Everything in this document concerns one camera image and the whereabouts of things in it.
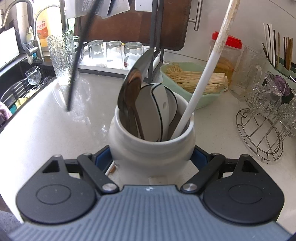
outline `dish drainer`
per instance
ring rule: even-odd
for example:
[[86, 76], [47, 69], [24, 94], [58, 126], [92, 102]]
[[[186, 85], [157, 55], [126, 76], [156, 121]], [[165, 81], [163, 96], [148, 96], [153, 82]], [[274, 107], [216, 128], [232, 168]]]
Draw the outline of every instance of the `dish drainer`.
[[236, 114], [236, 125], [243, 141], [252, 152], [259, 156], [261, 161], [268, 163], [281, 158], [284, 152], [283, 141], [291, 130], [295, 129], [296, 120], [291, 126], [285, 126], [275, 108], [268, 111], [260, 103], [260, 107], [256, 110], [251, 108], [239, 110]]
[[[39, 67], [42, 79], [38, 88], [46, 85], [53, 77], [54, 71], [48, 69], [42, 69]], [[0, 98], [0, 101], [4, 103], [8, 108], [11, 108], [18, 98], [24, 98], [30, 90], [36, 89], [35, 85], [30, 85], [28, 79], [22, 79], [12, 85]]]

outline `metal spoon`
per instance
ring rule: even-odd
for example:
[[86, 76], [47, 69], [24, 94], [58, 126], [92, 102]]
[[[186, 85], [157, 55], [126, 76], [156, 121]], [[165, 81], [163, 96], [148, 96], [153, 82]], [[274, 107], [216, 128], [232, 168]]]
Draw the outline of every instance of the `metal spoon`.
[[154, 49], [149, 49], [137, 60], [125, 77], [117, 100], [117, 106], [122, 112], [121, 116], [125, 118], [124, 122], [129, 123], [129, 130], [127, 131], [132, 134], [137, 132], [134, 127], [135, 125], [132, 124], [133, 118], [135, 118], [141, 139], [144, 139], [144, 135], [135, 102], [139, 95], [141, 84], [144, 79], [143, 75], [146, 74], [153, 56]]

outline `green plastic basket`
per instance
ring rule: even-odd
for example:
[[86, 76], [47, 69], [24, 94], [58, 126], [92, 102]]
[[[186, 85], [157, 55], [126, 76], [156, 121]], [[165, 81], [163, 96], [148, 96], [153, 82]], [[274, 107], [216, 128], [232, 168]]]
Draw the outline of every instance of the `green plastic basket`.
[[[180, 65], [180, 68], [183, 71], [200, 71], [201, 72], [205, 68], [204, 66], [197, 65], [192, 62], [179, 62], [178, 64]], [[185, 100], [187, 100], [189, 102], [192, 94], [189, 93], [188, 91], [186, 91], [185, 89], [183, 89], [182, 87], [180, 87], [179, 85], [177, 85], [170, 77], [168, 77], [165, 74], [166, 69], [172, 65], [173, 64], [167, 64], [167, 65], [163, 65], [160, 67], [160, 72], [163, 76], [163, 84], [165, 86], [167, 86], [171, 91], [176, 92], [177, 94], [181, 95]], [[227, 89], [228, 88], [225, 88], [217, 94], [202, 95], [202, 97], [200, 98], [195, 109], [202, 108], [202, 107], [212, 103], [214, 100], [216, 100], [221, 95], [222, 92], [226, 91]]]

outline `cabinet handle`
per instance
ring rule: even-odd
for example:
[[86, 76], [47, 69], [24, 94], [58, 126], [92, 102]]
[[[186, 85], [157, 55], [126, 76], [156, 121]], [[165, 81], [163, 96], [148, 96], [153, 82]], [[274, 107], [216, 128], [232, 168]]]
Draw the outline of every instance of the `cabinet handle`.
[[202, 1], [203, 0], [199, 0], [198, 1], [198, 5], [197, 5], [197, 13], [196, 13], [196, 19], [192, 19], [190, 18], [188, 21], [191, 22], [191, 23], [195, 23], [194, 24], [194, 30], [195, 31], [198, 31], [199, 29], [199, 26], [200, 26], [200, 16], [201, 16], [201, 13], [202, 13]]

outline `label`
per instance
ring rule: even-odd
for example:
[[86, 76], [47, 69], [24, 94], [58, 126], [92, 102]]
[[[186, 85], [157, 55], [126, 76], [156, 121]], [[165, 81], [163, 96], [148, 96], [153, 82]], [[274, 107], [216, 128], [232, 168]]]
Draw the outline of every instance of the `label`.
[[42, 19], [41, 21], [38, 21], [36, 27], [37, 27], [37, 35], [39, 39], [46, 39], [48, 37], [46, 20]]

